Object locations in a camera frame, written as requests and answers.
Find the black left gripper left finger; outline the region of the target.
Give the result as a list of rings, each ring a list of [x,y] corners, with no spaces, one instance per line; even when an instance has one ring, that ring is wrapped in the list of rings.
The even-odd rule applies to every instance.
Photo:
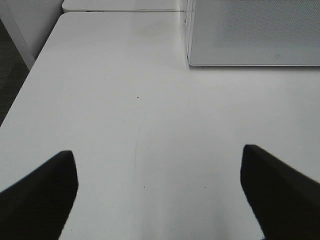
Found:
[[[78,188],[73,152],[57,153],[0,193],[0,238],[59,239]]]

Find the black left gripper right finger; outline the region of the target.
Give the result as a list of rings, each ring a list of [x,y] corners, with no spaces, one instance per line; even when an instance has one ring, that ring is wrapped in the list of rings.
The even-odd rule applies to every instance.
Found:
[[[266,240],[320,238],[320,184],[263,148],[243,148],[240,183]]]

